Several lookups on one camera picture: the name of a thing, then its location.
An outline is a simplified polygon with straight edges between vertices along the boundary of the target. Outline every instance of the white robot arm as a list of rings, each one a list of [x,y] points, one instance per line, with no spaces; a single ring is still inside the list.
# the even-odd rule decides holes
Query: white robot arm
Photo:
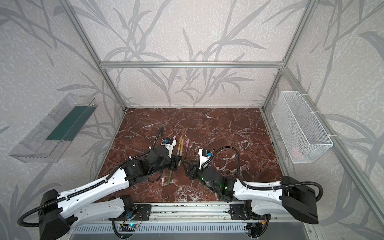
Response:
[[[115,191],[147,181],[150,176],[164,169],[177,169],[181,156],[172,156],[176,140],[167,137],[160,146],[155,147],[161,131],[162,128],[148,152],[130,157],[109,175],[72,190],[58,193],[53,189],[46,192],[41,205],[23,214],[18,219],[18,224],[23,227],[39,227],[40,240],[55,240],[71,228],[103,218],[111,218],[113,229],[120,237],[114,226],[114,220],[135,216],[138,210],[132,198],[126,195],[107,202],[95,203],[95,201]],[[319,184],[298,182],[290,177],[283,177],[282,181],[269,183],[244,182],[241,178],[240,162],[238,179],[223,177],[210,164],[215,155],[224,148],[235,150],[240,161],[240,154],[233,147],[222,147],[213,154],[209,150],[199,149],[200,162],[182,161],[186,176],[191,180],[199,179],[212,192],[217,193],[222,201],[243,201],[243,210],[238,214],[242,220],[261,218],[268,220],[270,214],[290,213],[299,221],[318,223],[316,202],[323,194]],[[319,188],[317,197],[315,191],[307,185],[315,185]],[[24,221],[27,216],[35,212],[38,212],[39,223]],[[229,210],[228,213],[231,216],[235,214],[233,210]]]

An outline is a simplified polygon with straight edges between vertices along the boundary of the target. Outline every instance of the metal mesh basket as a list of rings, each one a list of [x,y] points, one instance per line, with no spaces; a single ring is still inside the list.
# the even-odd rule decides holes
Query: metal mesh basket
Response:
[[[315,113],[297,91],[281,92],[272,116],[293,163],[314,162],[333,146]]]

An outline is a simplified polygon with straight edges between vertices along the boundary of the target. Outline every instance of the leaf pattern wallpaper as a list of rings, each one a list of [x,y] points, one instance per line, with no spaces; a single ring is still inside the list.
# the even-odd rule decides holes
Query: leaf pattern wallpaper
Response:
[[[50,189],[93,180],[124,115],[59,3],[0,1],[0,236],[39,239],[16,221]],[[23,163],[8,154],[68,93],[98,105],[57,163]],[[32,215],[29,221],[37,221]]]
[[[102,61],[281,61],[307,2],[71,0]],[[277,70],[108,73],[127,106],[246,107],[263,105],[260,96],[268,94]]]
[[[313,19],[288,66],[384,197],[384,1],[338,0]]]
[[[356,162],[384,196],[384,1],[320,1],[288,62],[298,82]],[[266,112],[293,177],[324,188],[318,202],[325,239],[384,239],[384,229],[332,150],[314,163],[292,164],[271,112],[285,78]]]

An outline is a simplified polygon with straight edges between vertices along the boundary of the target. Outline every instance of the clear plastic tray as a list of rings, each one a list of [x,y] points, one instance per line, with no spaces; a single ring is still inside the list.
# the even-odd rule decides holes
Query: clear plastic tray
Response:
[[[96,109],[93,101],[68,94],[9,155],[23,162],[57,162]]]

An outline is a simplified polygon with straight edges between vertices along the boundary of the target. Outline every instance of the black bracket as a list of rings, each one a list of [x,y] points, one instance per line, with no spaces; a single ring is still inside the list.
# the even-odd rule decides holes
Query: black bracket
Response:
[[[231,220],[264,220],[265,216],[256,215],[253,212],[245,212],[244,204],[230,204],[228,213],[231,215]]]
[[[135,221],[148,221],[149,220],[149,216],[151,215],[151,207],[152,207],[151,204],[136,204],[136,207],[137,207],[137,209],[135,210],[135,214],[136,215],[131,220],[135,220]],[[115,221],[124,221],[124,214],[122,214],[118,218],[115,218]]]
[[[136,207],[137,207],[137,212],[138,213],[141,213],[142,215],[142,219],[141,219],[141,215],[140,214],[136,214],[136,216],[132,219],[132,220],[135,220],[135,221],[148,221],[149,220],[149,216],[151,215],[151,207],[152,205],[151,204],[136,204]]]

